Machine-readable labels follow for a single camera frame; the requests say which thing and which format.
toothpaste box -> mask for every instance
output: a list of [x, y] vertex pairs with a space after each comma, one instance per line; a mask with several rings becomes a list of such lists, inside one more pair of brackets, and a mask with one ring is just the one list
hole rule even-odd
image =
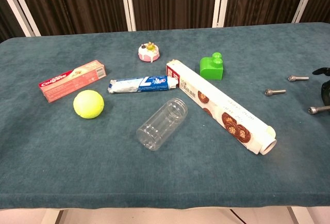
[[167, 76], [177, 78], [179, 88], [255, 154], [267, 154], [276, 144], [275, 130], [236, 103], [179, 60], [167, 63]]
[[39, 88], [50, 103], [105, 76], [104, 65], [94, 60], [41, 82]]

yellow ball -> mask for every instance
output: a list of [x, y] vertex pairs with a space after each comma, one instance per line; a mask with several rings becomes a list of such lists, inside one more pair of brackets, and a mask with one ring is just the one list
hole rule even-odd
[[75, 112], [82, 118], [95, 118], [103, 111], [103, 97], [96, 91], [80, 92], [73, 101]]

bolt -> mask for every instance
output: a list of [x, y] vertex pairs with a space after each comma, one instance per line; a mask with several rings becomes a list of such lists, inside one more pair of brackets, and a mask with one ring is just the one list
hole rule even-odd
[[310, 107], [308, 109], [308, 113], [310, 113], [311, 115], [314, 115], [318, 112], [323, 112], [323, 111], [326, 111], [326, 110], [330, 110], [330, 105], [323, 106], [323, 107]]
[[288, 81], [295, 82], [295, 81], [307, 81], [309, 80], [308, 76], [289, 76]]
[[271, 95], [276, 95], [276, 94], [284, 94], [286, 93], [287, 90], [272, 90], [272, 89], [266, 89], [265, 95], [266, 96], [271, 96]]

blue and white toothpaste tube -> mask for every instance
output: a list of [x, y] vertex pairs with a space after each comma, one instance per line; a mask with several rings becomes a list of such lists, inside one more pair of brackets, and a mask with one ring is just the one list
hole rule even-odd
[[147, 76], [143, 78], [112, 79], [109, 93], [166, 91], [176, 88], [178, 80], [167, 76]]

plastic bottle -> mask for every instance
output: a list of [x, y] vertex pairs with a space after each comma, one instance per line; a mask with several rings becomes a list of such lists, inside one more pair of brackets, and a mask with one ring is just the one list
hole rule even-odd
[[139, 141], [156, 151], [169, 138], [188, 114], [188, 107], [181, 99], [167, 101], [136, 131]]

